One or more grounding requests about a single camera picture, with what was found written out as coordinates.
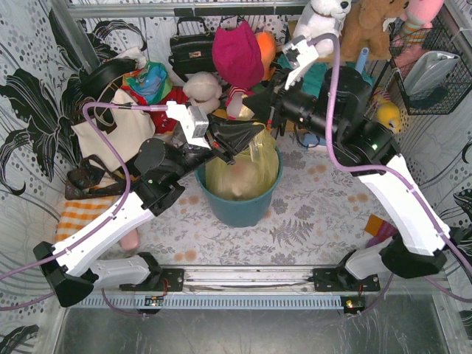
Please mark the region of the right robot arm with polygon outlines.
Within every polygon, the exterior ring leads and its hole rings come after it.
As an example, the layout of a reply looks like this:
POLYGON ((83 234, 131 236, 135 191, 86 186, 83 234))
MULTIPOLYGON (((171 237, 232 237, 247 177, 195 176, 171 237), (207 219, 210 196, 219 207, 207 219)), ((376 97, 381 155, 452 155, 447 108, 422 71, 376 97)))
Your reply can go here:
POLYGON ((437 274, 445 265, 443 249, 451 230, 428 205, 415 184, 393 133, 365 118, 369 84, 353 68, 329 69, 319 96, 288 85, 290 71, 275 74, 261 92, 243 104, 277 128, 290 121, 321 136, 338 169, 359 178, 381 202, 397 228, 395 235, 348 253, 318 282, 351 290, 360 281, 389 271, 404 279, 437 274))

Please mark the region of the yellow plastic trash bag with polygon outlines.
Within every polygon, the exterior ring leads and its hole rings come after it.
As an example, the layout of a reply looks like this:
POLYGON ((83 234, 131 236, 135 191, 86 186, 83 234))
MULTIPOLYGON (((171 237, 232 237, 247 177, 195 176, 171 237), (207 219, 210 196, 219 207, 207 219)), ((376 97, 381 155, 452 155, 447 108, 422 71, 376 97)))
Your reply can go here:
POLYGON ((206 188, 227 201, 247 201, 262 195, 277 179, 275 147, 275 138, 265 128, 235 156, 234 164, 219 158, 206 164, 206 188))

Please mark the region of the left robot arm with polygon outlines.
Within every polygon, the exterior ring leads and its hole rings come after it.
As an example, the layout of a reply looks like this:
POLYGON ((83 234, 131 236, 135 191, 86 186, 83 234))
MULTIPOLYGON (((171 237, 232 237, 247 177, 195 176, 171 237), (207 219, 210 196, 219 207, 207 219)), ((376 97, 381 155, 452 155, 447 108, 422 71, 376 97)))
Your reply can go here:
POLYGON ((166 114, 180 123, 185 142, 174 147, 160 139, 145 140, 135 161, 140 177, 113 206, 65 240, 42 242, 33 249, 62 307, 76 305, 102 288, 146 291, 165 286, 162 267, 148 252, 115 260, 100 256, 170 208, 185 190, 180 179, 215 157, 232 162, 265 127, 254 120, 209 118, 196 106, 169 108, 166 114))

